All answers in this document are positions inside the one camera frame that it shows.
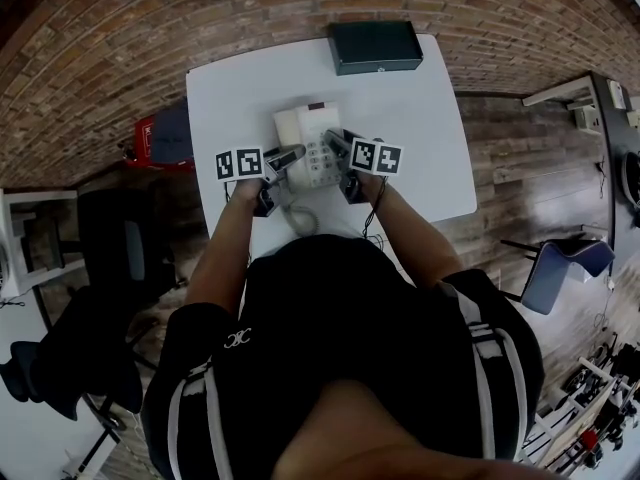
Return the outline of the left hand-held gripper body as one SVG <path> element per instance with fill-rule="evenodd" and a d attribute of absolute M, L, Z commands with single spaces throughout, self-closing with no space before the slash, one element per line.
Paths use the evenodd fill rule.
<path fill-rule="evenodd" d="M 264 160 L 262 147 L 250 146 L 225 150 L 215 155 L 217 181 L 224 187 L 231 182 L 257 179 L 261 182 L 254 208 L 255 217 L 268 217 L 279 205 L 281 182 L 276 179 L 273 165 Z"/>

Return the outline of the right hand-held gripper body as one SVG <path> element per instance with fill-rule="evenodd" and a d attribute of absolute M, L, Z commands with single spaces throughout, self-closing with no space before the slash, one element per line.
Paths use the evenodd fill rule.
<path fill-rule="evenodd" d="M 350 153 L 339 158 L 341 180 L 339 188 L 349 204 L 365 201 L 359 173 L 383 178 L 396 177 L 401 172 L 403 147 L 382 140 L 353 137 Z"/>

